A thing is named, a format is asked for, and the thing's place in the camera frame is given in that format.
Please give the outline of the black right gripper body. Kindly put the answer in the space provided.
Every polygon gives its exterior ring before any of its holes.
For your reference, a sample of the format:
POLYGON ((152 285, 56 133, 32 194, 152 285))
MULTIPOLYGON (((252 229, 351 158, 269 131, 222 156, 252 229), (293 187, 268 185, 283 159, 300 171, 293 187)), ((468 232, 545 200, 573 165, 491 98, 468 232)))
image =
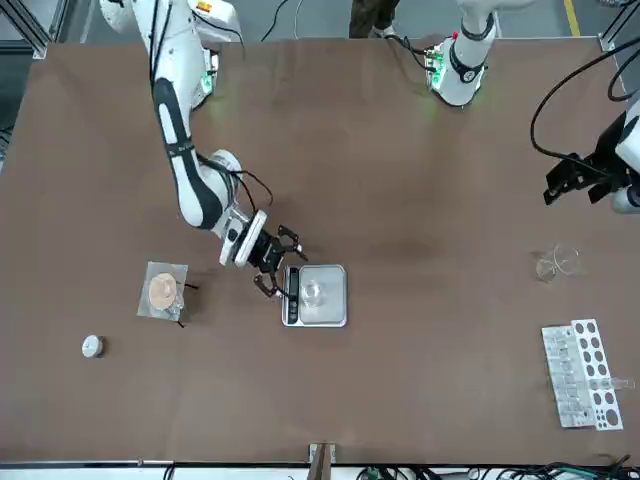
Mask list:
POLYGON ((284 246, 281 236, 285 228, 279 228, 276 235, 262 229, 249 254, 248 263, 257 268, 262 274, 275 273, 282 263, 284 246))

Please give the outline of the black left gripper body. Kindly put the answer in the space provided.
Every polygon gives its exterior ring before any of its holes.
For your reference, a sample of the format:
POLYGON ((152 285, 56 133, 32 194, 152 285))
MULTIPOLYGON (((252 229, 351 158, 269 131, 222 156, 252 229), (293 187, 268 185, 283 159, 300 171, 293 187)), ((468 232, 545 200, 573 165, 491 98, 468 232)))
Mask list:
POLYGON ((620 189, 628 184, 626 163, 615 153, 625 126, 626 113, 621 113, 599 136, 593 152, 593 165, 612 184, 613 189, 620 189))

